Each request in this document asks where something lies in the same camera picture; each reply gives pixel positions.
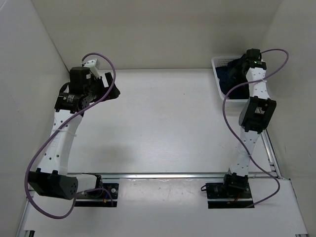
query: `dark blue cloth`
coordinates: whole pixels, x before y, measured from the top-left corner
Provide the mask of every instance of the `dark blue cloth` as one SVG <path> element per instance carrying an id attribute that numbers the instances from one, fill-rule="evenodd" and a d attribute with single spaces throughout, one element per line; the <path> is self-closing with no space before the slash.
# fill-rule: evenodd
<path id="1" fill-rule="evenodd" d="M 216 68 L 219 85 L 225 95 L 234 86 L 247 82 L 246 76 L 242 73 L 245 56 L 244 54 L 241 58 L 229 62 L 225 67 Z M 238 87 L 229 94 L 230 99 L 248 99 L 249 96 L 249 85 Z"/>

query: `white basket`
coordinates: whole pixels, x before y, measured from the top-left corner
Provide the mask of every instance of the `white basket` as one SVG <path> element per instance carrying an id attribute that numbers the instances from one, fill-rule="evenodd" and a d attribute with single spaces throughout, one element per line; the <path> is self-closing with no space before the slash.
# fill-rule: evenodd
<path id="1" fill-rule="evenodd" d="M 214 57 L 212 58 L 212 67 L 213 67 L 213 71 L 214 71 L 214 75 L 215 75 L 215 80 L 216 80 L 216 84 L 217 84 L 217 89 L 218 89 L 218 93 L 219 96 L 221 97 L 222 100 L 224 100 L 225 95 L 223 94 L 223 92 L 221 91 L 221 87 L 219 86 L 219 78 L 217 77 L 217 73 L 216 73 L 216 68 L 217 67 L 223 67 L 223 66 L 227 66 L 227 64 L 235 59 L 239 59 L 241 58 L 242 55 L 240 56 L 220 56 L 220 57 Z M 229 103 L 246 103 L 248 100 L 230 100 L 227 99 L 226 100 Z"/>

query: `white wall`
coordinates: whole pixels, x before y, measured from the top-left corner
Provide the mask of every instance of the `white wall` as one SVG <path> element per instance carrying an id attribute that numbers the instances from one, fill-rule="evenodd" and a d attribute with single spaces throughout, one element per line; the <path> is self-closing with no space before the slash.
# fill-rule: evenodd
<path id="1" fill-rule="evenodd" d="M 281 0 L 33 0 L 68 68 L 98 51 L 118 69 L 210 68 L 258 47 Z"/>
<path id="2" fill-rule="evenodd" d="M 0 236 L 10 237 L 25 202 L 26 167 L 49 135 L 68 73 L 30 0 L 0 6 Z"/>
<path id="3" fill-rule="evenodd" d="M 277 101 L 269 134 L 311 236 L 316 236 L 315 9 L 314 0 L 284 0 L 261 46 L 282 47 L 290 53 L 288 65 L 268 83 Z M 284 56 L 267 53 L 264 59 L 271 71 Z"/>

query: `black wire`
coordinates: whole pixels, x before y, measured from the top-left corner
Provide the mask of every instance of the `black wire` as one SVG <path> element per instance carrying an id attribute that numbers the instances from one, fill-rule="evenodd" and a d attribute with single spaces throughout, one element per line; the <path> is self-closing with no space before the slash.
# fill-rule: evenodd
<path id="1" fill-rule="evenodd" d="M 201 191 L 202 191 L 202 192 L 206 191 L 206 184 L 201 187 Z"/>

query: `white panel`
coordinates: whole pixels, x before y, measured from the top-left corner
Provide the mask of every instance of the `white panel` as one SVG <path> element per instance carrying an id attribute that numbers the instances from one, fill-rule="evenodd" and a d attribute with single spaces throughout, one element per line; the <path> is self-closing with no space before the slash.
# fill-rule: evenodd
<path id="1" fill-rule="evenodd" d="M 120 70 L 118 99 L 84 114 L 70 172 L 223 172 L 238 140 L 227 129 L 212 70 Z M 239 134 L 242 107 L 227 109 Z M 254 159 L 270 170 L 262 139 Z M 253 164 L 250 172 L 260 172 Z"/>
<path id="2" fill-rule="evenodd" d="M 280 2 L 33 0 L 68 68 L 98 51 L 120 69 L 210 68 L 258 47 Z"/>
<path id="3" fill-rule="evenodd" d="M 284 1 L 262 44 L 264 49 L 282 47 L 290 53 L 288 65 L 268 82 L 277 102 L 269 132 L 311 236 L 316 236 L 315 9 L 313 0 Z M 271 72 L 284 56 L 267 53 L 264 59 Z"/>
<path id="4" fill-rule="evenodd" d="M 14 236 L 31 156 L 50 132 L 67 70 L 30 0 L 0 7 L 0 236 Z"/>
<path id="5" fill-rule="evenodd" d="M 204 180 L 120 180 L 117 208 L 75 207 L 62 221 L 30 210 L 25 230 L 63 237 L 294 237 L 306 234 L 289 181 L 254 209 L 207 209 Z M 275 191 L 272 179 L 250 180 L 254 200 Z M 71 201 L 35 197 L 45 210 L 63 214 Z"/>

